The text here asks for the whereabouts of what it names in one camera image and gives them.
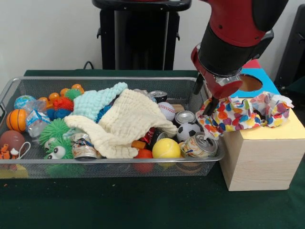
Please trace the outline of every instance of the round hole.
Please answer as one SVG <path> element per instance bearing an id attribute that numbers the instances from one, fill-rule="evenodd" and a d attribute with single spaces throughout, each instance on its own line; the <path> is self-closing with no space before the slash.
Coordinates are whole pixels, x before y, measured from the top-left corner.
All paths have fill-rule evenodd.
<path id="1" fill-rule="evenodd" d="M 252 75 L 240 74 L 240 78 L 243 81 L 243 85 L 239 90 L 243 92 L 257 91 L 263 87 L 263 83 Z"/>

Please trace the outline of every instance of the light blue knit cloth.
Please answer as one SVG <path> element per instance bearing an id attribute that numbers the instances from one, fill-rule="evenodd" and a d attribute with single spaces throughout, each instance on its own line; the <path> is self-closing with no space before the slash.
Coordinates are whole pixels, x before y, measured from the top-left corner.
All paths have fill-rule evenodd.
<path id="1" fill-rule="evenodd" d="M 117 83 L 112 88 L 100 91 L 87 91 L 74 99 L 74 110 L 71 115 L 82 115 L 93 121 L 97 119 L 98 113 L 113 99 L 128 87 L 126 83 Z"/>

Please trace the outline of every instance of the blue box with hole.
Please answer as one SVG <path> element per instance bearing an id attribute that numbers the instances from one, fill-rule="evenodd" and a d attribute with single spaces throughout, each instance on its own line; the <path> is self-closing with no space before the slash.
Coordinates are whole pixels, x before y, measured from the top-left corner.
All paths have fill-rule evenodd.
<path id="1" fill-rule="evenodd" d="M 232 98 L 252 98 L 258 96 L 262 92 L 272 92 L 274 94 L 280 94 L 275 85 L 273 84 L 272 80 L 262 68 L 243 68 L 241 74 L 250 75 L 251 77 L 256 78 L 262 83 L 262 87 L 258 90 L 250 92 L 238 90 L 233 95 L 231 95 Z"/>

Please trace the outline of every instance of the black cable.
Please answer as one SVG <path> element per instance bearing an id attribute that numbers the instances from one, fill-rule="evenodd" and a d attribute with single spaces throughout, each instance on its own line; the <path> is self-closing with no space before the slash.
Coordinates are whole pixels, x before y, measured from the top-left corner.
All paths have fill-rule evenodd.
<path id="1" fill-rule="evenodd" d="M 94 66 L 93 66 L 93 64 L 91 63 L 91 61 L 87 61 L 87 62 L 85 63 L 85 65 L 84 65 L 83 69 L 86 69 L 86 67 L 87 67 L 88 64 L 90 65 L 91 69 L 94 69 Z"/>

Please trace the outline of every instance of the cream towel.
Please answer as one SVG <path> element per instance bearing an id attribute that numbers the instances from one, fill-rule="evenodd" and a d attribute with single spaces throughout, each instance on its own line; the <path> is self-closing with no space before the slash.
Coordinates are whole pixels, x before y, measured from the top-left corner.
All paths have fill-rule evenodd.
<path id="1" fill-rule="evenodd" d="M 151 127 L 174 137 L 176 126 L 162 114 L 158 105 L 145 95 L 125 89 L 99 124 L 78 115 L 65 117 L 68 127 L 86 132 L 96 150 L 107 158 L 133 158 L 138 150 L 131 143 L 144 137 Z"/>

